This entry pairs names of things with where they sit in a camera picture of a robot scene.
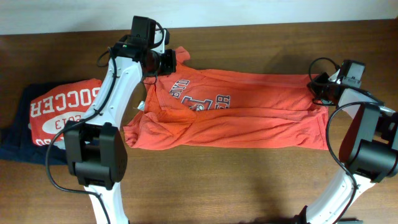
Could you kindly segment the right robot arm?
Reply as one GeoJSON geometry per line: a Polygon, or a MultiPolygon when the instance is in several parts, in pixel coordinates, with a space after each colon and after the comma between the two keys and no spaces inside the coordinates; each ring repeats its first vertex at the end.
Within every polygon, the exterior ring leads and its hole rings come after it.
{"type": "Polygon", "coordinates": [[[339,223],[354,201],[385,178],[397,175],[397,112],[370,92],[361,89],[365,64],[344,60],[336,72],[310,77],[313,104],[333,106],[326,124],[329,137],[333,118],[346,112],[352,119],[338,153],[326,145],[339,170],[311,205],[293,217],[292,223],[339,223]]]}

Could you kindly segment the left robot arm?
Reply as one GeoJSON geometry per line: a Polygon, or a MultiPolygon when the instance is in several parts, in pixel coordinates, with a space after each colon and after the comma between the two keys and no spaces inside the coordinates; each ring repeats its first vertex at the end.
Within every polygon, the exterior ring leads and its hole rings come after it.
{"type": "Polygon", "coordinates": [[[134,16],[130,34],[108,49],[108,71],[94,101],[81,120],[65,125],[68,170],[89,195],[97,223],[129,223],[121,196],[127,151],[119,129],[136,86],[176,71],[175,52],[165,49],[169,38],[155,20],[134,16]]]}

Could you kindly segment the orange soccer t-shirt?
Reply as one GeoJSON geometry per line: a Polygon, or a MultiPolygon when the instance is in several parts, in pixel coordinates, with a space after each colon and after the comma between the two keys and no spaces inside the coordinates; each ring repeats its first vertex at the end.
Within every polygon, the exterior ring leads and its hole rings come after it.
{"type": "Polygon", "coordinates": [[[129,147],[327,148],[328,110],[312,103],[306,75],[196,70],[175,52],[175,73],[146,79],[144,109],[123,128],[129,147]]]}

